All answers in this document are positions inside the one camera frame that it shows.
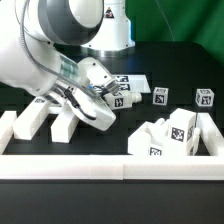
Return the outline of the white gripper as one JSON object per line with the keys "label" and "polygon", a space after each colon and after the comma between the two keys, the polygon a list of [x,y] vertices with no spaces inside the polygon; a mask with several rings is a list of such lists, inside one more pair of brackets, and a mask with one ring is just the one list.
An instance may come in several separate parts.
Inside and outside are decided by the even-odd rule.
{"label": "white gripper", "polygon": [[78,64],[79,80],[64,77],[56,82],[59,94],[63,97],[73,113],[86,124],[107,130],[115,121],[116,115],[109,108],[103,96],[115,94],[119,90],[116,80],[105,84],[101,94],[94,91],[90,84],[104,84],[112,76],[110,72],[92,57],[81,60]]}

